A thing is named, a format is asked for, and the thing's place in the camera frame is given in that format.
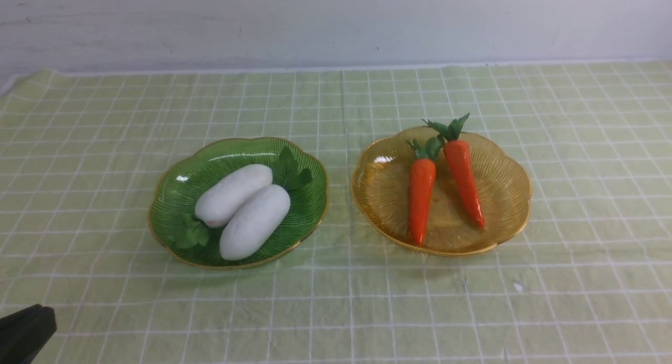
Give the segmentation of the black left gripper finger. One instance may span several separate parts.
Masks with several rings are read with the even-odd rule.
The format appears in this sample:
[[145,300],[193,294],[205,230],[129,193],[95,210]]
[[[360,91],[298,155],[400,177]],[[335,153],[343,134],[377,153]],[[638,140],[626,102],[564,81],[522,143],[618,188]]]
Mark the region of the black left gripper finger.
[[31,363],[57,332],[52,307],[34,304],[1,318],[1,363]]

